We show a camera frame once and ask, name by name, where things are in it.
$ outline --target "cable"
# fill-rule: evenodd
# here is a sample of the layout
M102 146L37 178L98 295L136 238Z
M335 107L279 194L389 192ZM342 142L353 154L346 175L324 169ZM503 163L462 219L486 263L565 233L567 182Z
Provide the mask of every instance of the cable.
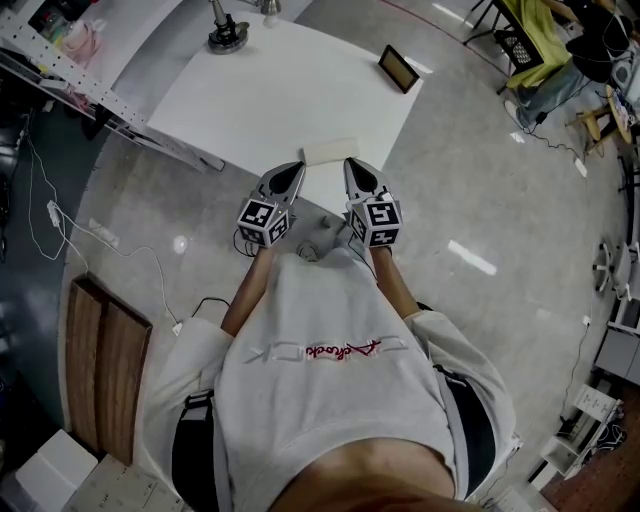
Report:
M593 80L589 80L586 84L584 84L582 87L580 87L580 89L578 89L576 92L574 92L571 96L569 96L568 98L564 99L563 101L561 101L560 103L558 103L555 107L553 107L549 112L542 112L542 114L544 114L544 116L542 116L542 120L541 121L536 121L536 124L533 126L533 128L528 129L525 128L524 126L520 126L519 123L516 122L516 120L514 119L513 122L516 123L518 125L518 128L520 128L526 135L530 135L531 137L534 137L538 140L541 140L543 142L546 142L547 146L550 149L564 149L566 151L571 151L576 158L578 158L579 160L584 160L584 156L581 157L578 152L573 149L571 146L567 146L564 143L559 143L559 144L551 144L551 141L549 139L547 139L546 137L541 137L539 135L536 135L534 132L536 131L536 128L538 128L538 126L540 125L541 122L543 122L547 116L553 112L554 110L556 110L558 107L564 105L567 101L569 101L571 98L574 98L575 96L577 96L578 94L580 94L582 92L582 90L589 85Z
M489 487L487 489L487 492L484 493L484 495L482 496L482 498L480 498L477 503L480 507L482 508L486 508L487 503L489 503L489 501L491 501L491 499L488 499L487 501L485 501L482 505L480 505L480 502L485 499L487 496L489 496L489 493L491 492L491 490L496 486L496 484L502 480L505 476L507 476L507 472L509 471L509 462L511 461L511 458L518 453L518 450L515 450L511 455L509 455L509 457L507 457L507 460L504 463L504 473L502 473L502 475L500 475L500 477L496 478L496 480L491 484L491 487Z
M255 250L255 246L252 242L249 242L247 240L244 240L244 250L245 252L242 252L240 249L238 249L238 246L236 245L236 235L238 234L238 228L236 228L236 230L233 232L233 248L238 251L240 254L242 254L243 256L246 256L247 258L255 258L257 251Z
M31 168L29 169L29 212L28 212L28 218L29 218L29 230L31 231L31 239L33 240L33 242L36 244L36 247L38 248L38 251L40 251L40 254L42 254L45 258L47 258L48 260L51 261L55 261L58 259L58 256L60 256L60 253L62 252L62 248L64 247L64 243L66 241L66 231L64 226L63 226L63 230L60 231L60 234L62 235L62 243L60 244L60 247L58 247L58 250L56 251L56 255L55 256L49 256L48 254L45 254L44 251L42 250L42 247L40 247L40 244L38 243L38 241L36 240L36 237L33 233L33 223L31 222L31 205L32 205L32 195L33 195L33 163L34 163L34 155L36 155L38 157L38 160L40 162L40 169L42 169L42 176L44 177L44 181L47 183L47 185L49 185L49 187L51 187L51 190L53 190L53 198L54 198L54 202L57 204L58 203L58 191L56 190L56 187L54 187L51 182L47 179L47 174L44 171L44 165L42 164L42 159L40 158L40 155L38 155L38 152L36 151L35 146L33 145L33 142L31 141L31 135L29 134L29 132L27 132L27 142L29 143L29 146L31 148Z
M198 307L196 308L196 310L195 310L195 311L193 312L193 314L191 315L191 318L193 318L194 316L196 316L196 313L197 313L198 311L200 311L200 308L202 307L202 305L203 305L206 301L208 301L208 300L212 300L212 301L215 301L215 302L224 302L224 303L227 305L227 307L228 307L228 308L230 308L230 307L231 307L231 305L230 305L226 300L224 300L224 299L220 299L220 298L218 298L218 297L205 297L204 299L202 299L202 300L200 301L200 304L198 304Z
M347 242L347 245L349 246L349 249L351 249L353 252L355 252L358 257L362 260L362 262L369 267L369 270L371 270L371 275L373 276L373 278L376 280L376 283L378 282L378 277L376 276L376 273L373 271L373 269L371 268L371 265L369 265L367 263L367 260L364 259L364 256L362 256L362 254L360 254L358 251L355 250L355 248L351 245L351 242L353 241L353 237L356 236L355 233L351 233L351 238L349 238L349 241Z
M582 357L582 344L584 343L584 340L587 339L588 332L589 332L589 326L587 326L587 328L584 330L584 334L582 335L582 338L580 338L580 342L578 343L578 357L576 358L576 362L573 365L573 368L571 369L571 380L569 380L569 384L567 385L567 388L564 390L564 400L562 401L562 408L560 409L560 420L563 423L566 421L563 415L564 415L564 408L567 406L567 400L569 398L569 389L571 389L571 386L573 385L573 377L574 377L576 368L580 364L580 359Z
M84 262L84 266L85 266L84 273L85 274L88 273L89 272L89 264L87 263L87 260L84 258L84 256L82 254L80 254L80 251L77 249L77 247L75 245L73 245L73 242L71 242L71 240L68 239L64 235L64 233L62 232L62 228L60 226L58 226L58 231L60 231L60 234L62 235L62 238L64 238L64 240L66 240L66 242L71 246L71 248L76 252L76 254Z
M584 158L580 157L580 155L578 155L578 152L573 149L571 146L567 146L565 143L561 142L559 144L551 144L551 141L549 139L547 139L546 137L540 137L539 135L536 135L534 132L534 130L538 127L538 125L536 124L532 130L527 131L525 128L522 129L522 131L527 134L527 135L531 135L532 137L544 141L547 143L547 146L550 149L564 149L566 151L571 151L574 155L576 155L576 158L580 159L580 160L584 160Z
M118 251L118 249L116 249L115 247L113 247L111 244L109 244L108 242L105 242L102 238L100 238L98 235L96 235L95 233L92 233L89 230L84 229L83 227L79 226L78 224L76 224L71 217L69 217L66 213L64 213L60 207L55 204L54 205L56 211L60 212L60 214L67 219L69 222L71 222L71 224L73 224L77 229L79 229L80 231L82 231L83 233L86 233L89 236L92 236L93 238L95 238L98 242L100 242L102 245L104 245L105 247L108 247L109 249L111 249L113 252L115 252L117 255L123 257L123 258L131 258L132 256L136 255L138 252L146 249L148 251L151 251L151 254L153 254L153 257L156 260L156 264L158 265L158 271L160 272L160 285L161 285L161 289L162 289L162 302L164 302L164 308L166 309L167 313L169 314L169 316L173 319L173 322L177 325L180 322L178 322L178 319L175 317L175 315L172 313L171 309L169 308L169 305L167 304L167 297L164 291L164 273L162 272L162 266L160 265L160 259L158 258L158 255L156 254L156 252L153 250L153 248L149 247L148 245L143 245L142 247L138 247L136 250L132 251L129 254L125 254L122 253L120 251Z

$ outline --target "concrete floor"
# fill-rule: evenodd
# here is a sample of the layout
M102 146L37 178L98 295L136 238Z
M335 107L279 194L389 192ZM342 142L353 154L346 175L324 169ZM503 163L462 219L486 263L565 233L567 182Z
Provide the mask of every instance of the concrete floor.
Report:
M433 70L423 76L424 86L384 168L405 215L394 254L415 296L447 314L491 358L511 389L524 447L493 489L496 494L526 479L559 426L564 390L585 332L583 316L593 323L571 397L602 339L612 298L594 295L591 263L603 237L618 241L626 229L616 190L621 182L617 150L610 142L604 157L588 157L585 180L571 153L522 133L516 137L517 127L495 94L505 81L499 70L506 70L506 59L491 38L474 46L480 58L456 41L469 28L441 8L394 1L424 20L377 0L315 0L298 22L375 53L390 43ZM464 16L473 3L441 0L440 5ZM487 23L492 21L488 16ZM565 129L564 123L581 105L599 103L585 91L553 112L536 133L581 152L583 131ZM230 167L220 174L198 174L112 136L90 178L78 222L86 225L92 218L106 226L120 237L123 251L154 247L169 305L184 318L202 297L231 299L248 269L250 260L235 252L231 237L240 200L254 183L251 175ZM299 202L297 214L302 220L283 250L295 246L321 212ZM178 235L188 240L182 255L172 247ZM123 260L77 232L73 240L92 271L153 323L144 378L151 382L175 343L155 263L145 253ZM495 275L449 251L450 240L494 265ZM84 270L72 251L67 258L63 294L69 279ZM61 313L63 335L64 307ZM200 314L220 321L224 309L207 303Z

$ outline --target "yellow cloth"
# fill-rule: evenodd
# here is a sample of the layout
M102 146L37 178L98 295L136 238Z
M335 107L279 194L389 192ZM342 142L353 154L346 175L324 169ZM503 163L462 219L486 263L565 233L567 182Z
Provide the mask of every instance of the yellow cloth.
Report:
M564 66L571 54L556 35L551 10L540 0L501 1L520 22L543 60L542 64L512 76L507 87L531 87Z

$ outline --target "small white block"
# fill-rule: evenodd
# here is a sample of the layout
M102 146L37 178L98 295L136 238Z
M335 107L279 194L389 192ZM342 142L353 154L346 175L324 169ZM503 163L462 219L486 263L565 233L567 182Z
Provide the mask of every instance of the small white block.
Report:
M582 160L580 160L579 158L576 158L573 163L576 164L576 167L578 168L578 171L580 172L580 174L582 174L582 177L586 179L586 177L587 177L587 168L582 163Z

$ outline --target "wooden board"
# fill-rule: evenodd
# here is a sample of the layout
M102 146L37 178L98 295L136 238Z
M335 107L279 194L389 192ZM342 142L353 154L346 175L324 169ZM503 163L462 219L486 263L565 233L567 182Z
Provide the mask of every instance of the wooden board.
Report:
M96 365L108 301L105 292L88 278L71 283L65 347L69 414L74 434L94 453L100 449L96 425Z
M133 459L133 434L151 324L123 304L111 302L99 347L98 439L120 462Z

